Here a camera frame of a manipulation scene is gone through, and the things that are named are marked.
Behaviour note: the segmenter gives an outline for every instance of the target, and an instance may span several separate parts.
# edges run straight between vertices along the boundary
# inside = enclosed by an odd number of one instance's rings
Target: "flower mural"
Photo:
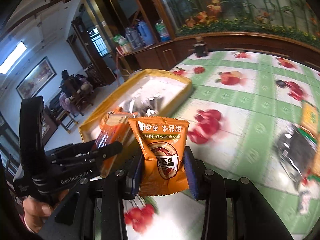
[[[261,32],[320,48],[320,23],[305,0],[165,0],[178,36]]]

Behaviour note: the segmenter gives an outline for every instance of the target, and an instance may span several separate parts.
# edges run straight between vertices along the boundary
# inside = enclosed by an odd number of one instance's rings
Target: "wooden chair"
[[[67,125],[64,125],[62,122],[63,117],[67,115],[70,117],[70,121],[67,123]],[[75,125],[78,124],[78,122],[72,117],[72,115],[65,109],[56,117],[56,121],[58,124],[61,124],[61,126],[64,128],[64,130],[67,131],[67,133],[71,133],[69,127],[74,123]]]
[[[90,93],[83,90],[78,90],[79,93],[72,86],[70,79],[65,80],[64,84],[68,88],[68,90],[72,93],[72,97],[70,98],[70,103],[74,104],[76,108],[79,110],[79,113],[83,116],[82,110],[85,109],[88,105],[92,105],[93,103],[90,101]]]

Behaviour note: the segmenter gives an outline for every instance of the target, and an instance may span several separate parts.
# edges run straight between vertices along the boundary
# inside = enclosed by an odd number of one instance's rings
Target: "finger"
[[[49,217],[53,211],[49,204],[37,201],[31,196],[23,201],[23,209],[26,214],[43,218]]]
[[[34,232],[38,233],[43,226],[43,220],[40,217],[32,216],[25,213],[25,222],[27,226]]]
[[[58,196],[59,202],[61,202],[61,200],[69,193],[68,189],[63,190],[62,192],[60,192],[60,195]]]

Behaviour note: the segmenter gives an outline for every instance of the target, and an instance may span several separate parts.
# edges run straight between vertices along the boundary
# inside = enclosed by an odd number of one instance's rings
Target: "blue plastic bottle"
[[[137,24],[137,28],[146,46],[156,43],[145,21],[140,20]]]

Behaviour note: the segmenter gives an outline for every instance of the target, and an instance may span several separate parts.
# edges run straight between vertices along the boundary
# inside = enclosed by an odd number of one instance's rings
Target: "orange snack bag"
[[[189,122],[160,116],[128,120],[145,158],[139,195],[169,195],[188,189],[182,158]]]

